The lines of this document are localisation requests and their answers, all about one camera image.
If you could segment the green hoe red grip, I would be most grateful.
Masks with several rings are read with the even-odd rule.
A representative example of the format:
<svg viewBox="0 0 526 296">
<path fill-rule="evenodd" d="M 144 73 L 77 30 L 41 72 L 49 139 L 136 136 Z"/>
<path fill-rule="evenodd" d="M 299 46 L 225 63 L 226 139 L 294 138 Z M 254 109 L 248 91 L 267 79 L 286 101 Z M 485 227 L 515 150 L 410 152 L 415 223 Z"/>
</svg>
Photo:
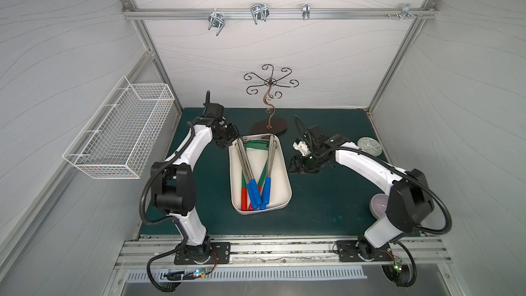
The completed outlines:
<svg viewBox="0 0 526 296">
<path fill-rule="evenodd" d="M 270 202 L 270 196 L 267 195 L 267 192 L 264 190 L 268 184 L 269 144 L 266 141 L 249 141 L 245 143 L 245 151 L 250 161 L 253 176 L 256 179 L 262 201 L 259 210 L 266 210 Z"/>
<path fill-rule="evenodd" d="M 248 211 L 248 192 L 245 176 L 241 176 L 241 210 Z"/>
</svg>

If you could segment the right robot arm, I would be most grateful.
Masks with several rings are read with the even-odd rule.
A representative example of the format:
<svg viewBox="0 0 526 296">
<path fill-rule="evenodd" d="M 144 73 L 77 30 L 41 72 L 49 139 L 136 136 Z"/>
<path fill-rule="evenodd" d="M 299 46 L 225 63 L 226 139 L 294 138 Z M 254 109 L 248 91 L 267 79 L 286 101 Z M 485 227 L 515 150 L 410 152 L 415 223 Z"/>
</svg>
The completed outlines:
<svg viewBox="0 0 526 296">
<path fill-rule="evenodd" d="M 364 262 L 373 262 L 386 254 L 391 263 L 382 267 L 384 275 L 395 286 L 411 287 L 417 279 L 414 257 L 409 257 L 410 263 L 405 266 L 387 247 L 398 245 L 409 254 L 409 249 L 400 241 L 404 236 L 415 231 L 444 235 L 453 225 L 451 213 L 429 188 L 425 174 L 417 169 L 407 171 L 388 164 L 339 134 L 314 140 L 307 132 L 293 147 L 299 155 L 293 156 L 290 162 L 291 173 L 317 173 L 333 161 L 360 174 L 387 196 L 384 215 L 353 245 L 339 247 L 338 252 L 355 254 Z"/>
</svg>

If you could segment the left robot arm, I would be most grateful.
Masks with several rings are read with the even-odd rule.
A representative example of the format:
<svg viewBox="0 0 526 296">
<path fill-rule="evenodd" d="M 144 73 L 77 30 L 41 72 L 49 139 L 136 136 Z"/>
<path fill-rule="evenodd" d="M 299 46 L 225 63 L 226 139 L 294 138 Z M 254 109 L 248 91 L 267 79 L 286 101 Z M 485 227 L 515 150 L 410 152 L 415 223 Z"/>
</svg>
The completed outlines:
<svg viewBox="0 0 526 296">
<path fill-rule="evenodd" d="M 172 221 L 182 235 L 182 242 L 171 251 L 151 258 L 146 272 L 152 285 L 163 293 L 172 293 L 180 285 L 170 282 L 158 283 L 151 271 L 154 261 L 170 255 L 188 253 L 207 261 L 214 253 L 208 230 L 201 223 L 197 209 L 197 186 L 193 168 L 207 145 L 216 141 L 220 148 L 231 145 L 239 131 L 231 123 L 215 118 L 197 118 L 188 123 L 189 132 L 184 142 L 164 162 L 152 165 L 139 203 L 142 223 L 154 226 Z"/>
</svg>

